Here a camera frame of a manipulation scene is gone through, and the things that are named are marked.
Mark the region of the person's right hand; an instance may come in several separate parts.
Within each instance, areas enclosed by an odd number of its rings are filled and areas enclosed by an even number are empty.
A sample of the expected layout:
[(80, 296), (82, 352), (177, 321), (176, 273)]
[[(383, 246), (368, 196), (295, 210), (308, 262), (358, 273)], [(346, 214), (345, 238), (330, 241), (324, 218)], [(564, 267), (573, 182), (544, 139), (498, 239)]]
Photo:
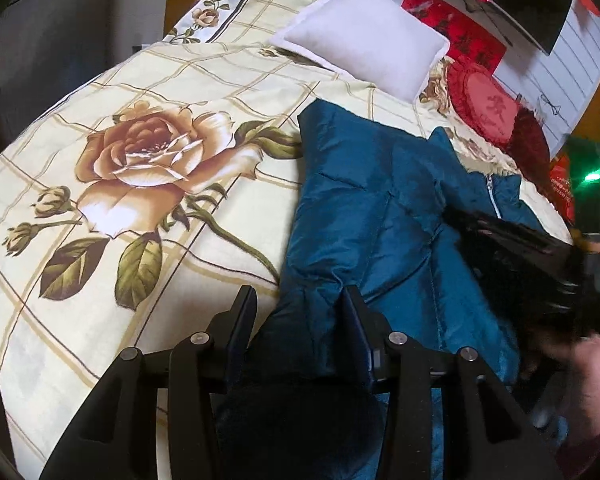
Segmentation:
[(568, 367), (565, 419), (568, 443), (581, 444), (600, 436), (600, 334), (564, 339), (540, 333), (540, 349)]

